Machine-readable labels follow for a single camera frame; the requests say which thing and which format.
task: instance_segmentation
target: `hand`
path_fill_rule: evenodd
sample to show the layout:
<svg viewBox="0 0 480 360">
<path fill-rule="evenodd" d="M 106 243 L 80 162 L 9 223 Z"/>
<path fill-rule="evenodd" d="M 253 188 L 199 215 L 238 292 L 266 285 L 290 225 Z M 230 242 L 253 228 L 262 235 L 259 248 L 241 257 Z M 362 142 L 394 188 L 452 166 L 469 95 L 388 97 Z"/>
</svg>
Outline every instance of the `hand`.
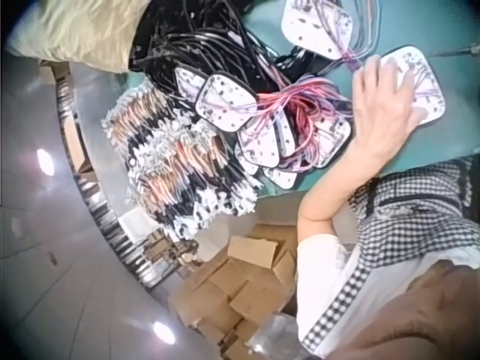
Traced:
<svg viewBox="0 0 480 360">
<path fill-rule="evenodd" d="M 355 138 L 349 152 L 372 176 L 400 151 L 427 115 L 425 109 L 413 108 L 414 90 L 412 70 L 398 87 L 398 65 L 393 58 L 380 67 L 380 57 L 371 56 L 353 76 Z"/>
</svg>

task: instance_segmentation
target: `gingham fabric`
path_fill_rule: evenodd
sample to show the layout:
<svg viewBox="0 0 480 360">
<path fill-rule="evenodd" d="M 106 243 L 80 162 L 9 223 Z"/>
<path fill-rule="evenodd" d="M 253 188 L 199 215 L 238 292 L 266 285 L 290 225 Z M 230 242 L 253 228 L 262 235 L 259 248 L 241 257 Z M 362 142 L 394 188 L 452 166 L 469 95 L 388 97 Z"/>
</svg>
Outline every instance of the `gingham fabric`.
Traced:
<svg viewBox="0 0 480 360">
<path fill-rule="evenodd" d="M 479 226 L 464 218 L 472 196 L 472 158 L 375 178 L 349 204 L 358 221 L 355 271 L 302 341 L 311 353 L 355 300 L 369 274 L 434 251 L 479 246 Z"/>
</svg>

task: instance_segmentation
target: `beige cloth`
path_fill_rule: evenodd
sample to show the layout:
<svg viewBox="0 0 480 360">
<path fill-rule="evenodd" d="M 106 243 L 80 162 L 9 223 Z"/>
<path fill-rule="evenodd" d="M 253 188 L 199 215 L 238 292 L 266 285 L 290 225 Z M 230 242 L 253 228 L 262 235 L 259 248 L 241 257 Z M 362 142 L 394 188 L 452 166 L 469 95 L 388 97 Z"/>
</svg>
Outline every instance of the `beige cloth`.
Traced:
<svg viewBox="0 0 480 360">
<path fill-rule="evenodd" d="M 18 56 L 83 62 L 128 71 L 137 25 L 150 0 L 42 0 L 25 13 L 7 42 Z"/>
</svg>

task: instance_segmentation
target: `blue table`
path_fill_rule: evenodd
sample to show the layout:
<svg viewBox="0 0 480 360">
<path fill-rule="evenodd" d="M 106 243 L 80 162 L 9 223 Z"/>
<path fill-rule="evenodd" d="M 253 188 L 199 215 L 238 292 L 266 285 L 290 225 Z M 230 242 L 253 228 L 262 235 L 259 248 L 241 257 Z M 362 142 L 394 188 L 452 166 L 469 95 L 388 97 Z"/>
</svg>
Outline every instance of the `blue table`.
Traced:
<svg viewBox="0 0 480 360">
<path fill-rule="evenodd" d="M 343 0 L 346 10 L 352 0 Z M 404 45 L 418 47 L 423 53 L 453 50 L 478 42 L 475 14 L 463 0 L 380 0 L 382 5 L 379 42 L 376 53 L 384 54 Z M 245 25 L 258 38 L 280 54 L 292 44 L 280 28 L 285 0 L 266 0 L 246 16 Z M 385 168 L 392 173 L 446 161 L 480 152 L 480 62 L 470 57 L 430 60 L 438 76 L 446 101 L 445 115 L 420 127 L 401 153 Z M 352 74 L 345 67 L 328 74 L 340 92 L 351 96 Z M 136 85 L 141 78 L 131 78 Z M 263 196 L 274 196 L 311 188 L 325 170 L 306 175 L 293 190 L 285 191 L 265 182 Z"/>
</svg>

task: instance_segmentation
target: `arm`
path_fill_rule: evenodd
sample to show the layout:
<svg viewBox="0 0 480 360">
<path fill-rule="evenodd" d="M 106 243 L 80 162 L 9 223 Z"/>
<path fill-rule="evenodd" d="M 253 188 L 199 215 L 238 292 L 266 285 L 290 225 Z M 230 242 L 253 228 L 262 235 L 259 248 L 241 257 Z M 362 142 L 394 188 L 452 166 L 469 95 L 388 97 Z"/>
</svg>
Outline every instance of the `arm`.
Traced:
<svg viewBox="0 0 480 360">
<path fill-rule="evenodd" d="M 332 218 L 353 192 L 373 178 L 400 151 L 426 116 L 413 109 L 415 81 L 407 71 L 398 87 L 398 66 L 380 68 L 372 56 L 353 76 L 355 137 L 342 158 L 307 192 L 298 210 L 298 241 L 316 234 L 335 235 Z"/>
<path fill-rule="evenodd" d="M 305 194 L 298 209 L 298 241 L 315 234 L 336 235 L 332 218 L 343 204 L 365 182 L 375 176 L 365 166 L 355 146 L 346 150 L 342 158 Z"/>
</svg>

